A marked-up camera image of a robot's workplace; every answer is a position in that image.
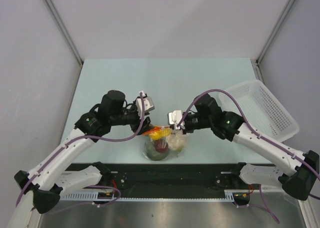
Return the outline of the yellow pepper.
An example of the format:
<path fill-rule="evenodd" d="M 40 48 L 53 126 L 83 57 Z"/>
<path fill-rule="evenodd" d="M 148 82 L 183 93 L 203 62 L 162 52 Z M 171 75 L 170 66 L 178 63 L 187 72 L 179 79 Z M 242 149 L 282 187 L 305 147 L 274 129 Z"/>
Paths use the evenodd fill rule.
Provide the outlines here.
<path fill-rule="evenodd" d="M 151 131 L 148 136 L 152 140 L 160 140 L 164 139 L 165 137 L 169 136 L 171 134 L 171 129 L 170 128 L 159 128 Z"/>

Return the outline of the green melon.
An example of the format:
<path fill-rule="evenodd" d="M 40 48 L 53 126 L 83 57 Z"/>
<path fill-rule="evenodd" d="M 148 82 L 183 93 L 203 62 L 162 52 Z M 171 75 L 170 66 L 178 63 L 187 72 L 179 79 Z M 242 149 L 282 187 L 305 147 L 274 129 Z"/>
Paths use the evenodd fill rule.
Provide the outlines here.
<path fill-rule="evenodd" d="M 158 152 L 153 145 L 147 145 L 145 147 L 145 155 L 152 161 L 162 161 L 169 155 L 169 150 L 164 153 Z"/>

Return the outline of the clear zip top bag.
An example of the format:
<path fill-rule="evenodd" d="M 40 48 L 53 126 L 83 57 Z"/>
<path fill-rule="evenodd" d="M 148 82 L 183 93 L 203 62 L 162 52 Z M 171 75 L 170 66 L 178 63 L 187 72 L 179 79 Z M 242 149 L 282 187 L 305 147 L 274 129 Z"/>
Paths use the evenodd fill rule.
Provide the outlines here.
<path fill-rule="evenodd" d="M 180 156 L 184 153 L 188 142 L 188 135 L 164 126 L 155 126 L 143 132 L 142 136 L 145 137 L 143 154 L 149 160 L 156 162 Z"/>

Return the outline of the white cauliflower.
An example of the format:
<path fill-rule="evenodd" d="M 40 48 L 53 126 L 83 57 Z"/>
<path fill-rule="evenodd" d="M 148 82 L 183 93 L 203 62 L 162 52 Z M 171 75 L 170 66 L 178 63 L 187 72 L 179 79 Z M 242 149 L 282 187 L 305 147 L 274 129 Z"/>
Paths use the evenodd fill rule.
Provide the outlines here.
<path fill-rule="evenodd" d="M 166 142 L 172 151 L 181 152 L 187 144 L 187 136 L 183 134 L 171 134 Z"/>

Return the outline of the dark red plum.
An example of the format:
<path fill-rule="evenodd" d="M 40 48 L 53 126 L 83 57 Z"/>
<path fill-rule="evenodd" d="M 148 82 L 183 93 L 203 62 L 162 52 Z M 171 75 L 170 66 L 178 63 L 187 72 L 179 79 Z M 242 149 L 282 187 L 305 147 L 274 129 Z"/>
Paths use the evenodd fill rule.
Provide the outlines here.
<path fill-rule="evenodd" d="M 166 141 L 163 140 L 156 140 L 153 143 L 155 150 L 158 153 L 166 153 L 168 151 L 168 143 Z"/>

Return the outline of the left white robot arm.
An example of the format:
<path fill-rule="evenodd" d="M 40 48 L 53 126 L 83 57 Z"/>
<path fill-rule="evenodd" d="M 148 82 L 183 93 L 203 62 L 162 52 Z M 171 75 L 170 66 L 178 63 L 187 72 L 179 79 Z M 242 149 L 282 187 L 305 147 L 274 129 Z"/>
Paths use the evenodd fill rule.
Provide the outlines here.
<path fill-rule="evenodd" d="M 127 104 L 123 92 L 108 91 L 100 103 L 81 115 L 66 139 L 38 166 L 15 174 L 14 179 L 21 189 L 16 204 L 31 191 L 34 208 L 41 214 L 50 211 L 66 191 L 57 183 L 59 176 L 82 152 L 99 140 L 120 143 L 141 135 L 150 125 L 148 115 L 154 108 L 152 98 L 143 91 L 131 104 Z M 122 139 L 104 137 L 113 126 L 126 125 L 131 127 L 131 136 Z"/>

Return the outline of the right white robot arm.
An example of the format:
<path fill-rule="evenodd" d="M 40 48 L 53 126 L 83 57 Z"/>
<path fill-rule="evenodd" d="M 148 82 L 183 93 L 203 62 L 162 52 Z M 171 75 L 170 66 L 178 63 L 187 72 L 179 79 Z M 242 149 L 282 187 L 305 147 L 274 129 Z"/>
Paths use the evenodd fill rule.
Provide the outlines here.
<path fill-rule="evenodd" d="M 191 106 L 196 108 L 196 113 L 188 110 L 176 113 L 176 129 L 192 133 L 209 128 L 220 139 L 253 150 L 282 171 L 272 182 L 273 186 L 280 186 L 288 195 L 301 201 L 311 197 L 313 186 L 320 177 L 318 153 L 312 150 L 304 153 L 264 135 L 248 122 L 243 111 L 223 111 L 208 91 L 197 96 Z"/>

